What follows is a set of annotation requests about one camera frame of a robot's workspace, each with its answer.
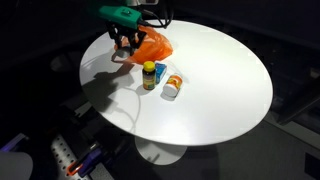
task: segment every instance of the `pill bottle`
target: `pill bottle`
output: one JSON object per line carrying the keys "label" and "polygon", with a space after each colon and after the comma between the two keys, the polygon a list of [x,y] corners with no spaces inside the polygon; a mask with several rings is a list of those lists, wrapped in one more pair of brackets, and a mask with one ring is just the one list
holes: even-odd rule
{"label": "pill bottle", "polygon": [[142,77],[143,88],[146,90],[152,90],[156,85],[156,69],[155,64],[152,61],[146,61],[143,64]]}
{"label": "pill bottle", "polygon": [[182,84],[182,77],[179,74],[171,75],[163,86],[163,93],[170,97],[176,97]]}

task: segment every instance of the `robotic arm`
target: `robotic arm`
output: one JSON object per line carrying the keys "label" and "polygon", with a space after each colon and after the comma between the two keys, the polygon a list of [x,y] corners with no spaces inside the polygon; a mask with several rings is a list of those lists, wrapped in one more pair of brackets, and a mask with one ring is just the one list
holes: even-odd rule
{"label": "robotic arm", "polygon": [[[146,35],[145,32],[139,30],[138,25],[166,28],[173,18],[173,10],[170,9],[170,19],[166,18],[165,24],[163,24],[156,14],[140,8],[140,5],[156,5],[159,0],[98,1],[91,4],[89,9],[92,13],[106,20],[110,38],[115,41],[118,50],[129,51],[130,55],[133,55],[134,51],[140,47]],[[149,24],[142,19],[142,14],[156,17],[161,25]],[[124,36],[128,38],[130,47],[122,47]]]}

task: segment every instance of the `white round table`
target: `white round table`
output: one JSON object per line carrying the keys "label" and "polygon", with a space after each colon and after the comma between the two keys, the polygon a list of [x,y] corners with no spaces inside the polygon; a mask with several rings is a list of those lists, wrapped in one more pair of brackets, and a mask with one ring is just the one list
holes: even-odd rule
{"label": "white round table", "polygon": [[[140,154],[155,164],[178,160],[187,146],[216,144],[241,136],[266,115],[270,76],[259,58],[232,37],[206,26],[172,21],[156,29],[174,51],[167,73],[152,91],[142,87],[142,65],[122,61],[105,33],[85,52],[80,80],[89,102],[106,120],[136,137]],[[183,76],[176,98],[162,87]]]}

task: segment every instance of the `orange bag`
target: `orange bag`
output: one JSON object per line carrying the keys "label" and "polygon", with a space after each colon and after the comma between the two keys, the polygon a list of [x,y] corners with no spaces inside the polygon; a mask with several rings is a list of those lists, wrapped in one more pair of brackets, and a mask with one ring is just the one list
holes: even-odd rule
{"label": "orange bag", "polygon": [[[146,32],[147,35],[144,37],[140,48],[128,57],[129,60],[143,64],[145,61],[163,60],[172,54],[173,49],[165,36],[157,33],[152,27],[139,26],[139,30]],[[124,38],[122,46],[128,44],[128,39]]]}

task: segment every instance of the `cable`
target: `cable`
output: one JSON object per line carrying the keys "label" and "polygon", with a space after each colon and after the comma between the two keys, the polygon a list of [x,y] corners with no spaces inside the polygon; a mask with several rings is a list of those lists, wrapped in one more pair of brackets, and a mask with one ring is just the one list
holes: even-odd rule
{"label": "cable", "polygon": [[167,11],[167,3],[165,2],[164,3],[164,6],[163,6],[163,14],[164,14],[164,21],[166,24],[168,24],[168,11]]}
{"label": "cable", "polygon": [[167,28],[167,26],[170,25],[171,21],[173,20],[173,16],[174,16],[174,11],[173,11],[173,8],[168,5],[168,0],[166,0],[166,6],[168,7],[169,9],[169,12],[170,12],[170,18],[169,20],[167,21],[167,15],[165,15],[165,24],[162,23],[162,21],[160,20],[160,18],[153,12],[151,11],[148,11],[148,10],[142,10],[142,13],[145,13],[149,16],[154,16],[158,19],[158,21],[160,22],[161,25],[154,25],[154,24],[150,24],[146,21],[139,21],[139,24],[143,25],[143,26],[150,26],[150,27],[153,27],[153,28]]}

